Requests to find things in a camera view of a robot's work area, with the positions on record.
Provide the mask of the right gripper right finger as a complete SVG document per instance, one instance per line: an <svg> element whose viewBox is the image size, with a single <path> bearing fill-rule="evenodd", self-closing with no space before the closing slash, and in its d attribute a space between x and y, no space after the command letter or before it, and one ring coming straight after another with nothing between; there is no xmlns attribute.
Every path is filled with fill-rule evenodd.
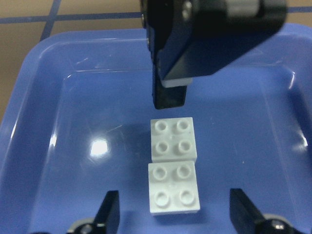
<svg viewBox="0 0 312 234"><path fill-rule="evenodd" d="M264 215L242 189L230 189L230 220L238 234L260 234Z"/></svg>

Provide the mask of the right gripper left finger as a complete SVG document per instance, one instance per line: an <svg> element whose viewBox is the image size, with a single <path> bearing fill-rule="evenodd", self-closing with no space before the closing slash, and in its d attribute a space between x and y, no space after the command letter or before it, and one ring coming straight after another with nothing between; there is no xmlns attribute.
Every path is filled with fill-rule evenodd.
<svg viewBox="0 0 312 234"><path fill-rule="evenodd" d="M116 234L120 223L119 191L108 191L94 218L96 234Z"/></svg>

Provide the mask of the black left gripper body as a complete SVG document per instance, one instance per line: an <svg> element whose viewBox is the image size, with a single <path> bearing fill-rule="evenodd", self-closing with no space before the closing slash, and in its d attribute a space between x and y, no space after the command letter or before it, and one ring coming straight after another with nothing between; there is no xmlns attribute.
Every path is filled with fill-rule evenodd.
<svg viewBox="0 0 312 234"><path fill-rule="evenodd" d="M283 26L284 0L143 0L160 80L212 75Z"/></svg>

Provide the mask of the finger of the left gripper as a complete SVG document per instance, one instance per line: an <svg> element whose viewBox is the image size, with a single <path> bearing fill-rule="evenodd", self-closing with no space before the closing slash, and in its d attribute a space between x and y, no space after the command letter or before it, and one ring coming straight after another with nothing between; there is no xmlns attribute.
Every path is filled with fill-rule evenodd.
<svg viewBox="0 0 312 234"><path fill-rule="evenodd" d="M187 86L165 88L156 68L153 68L153 104L156 109L181 107L185 103Z"/></svg>

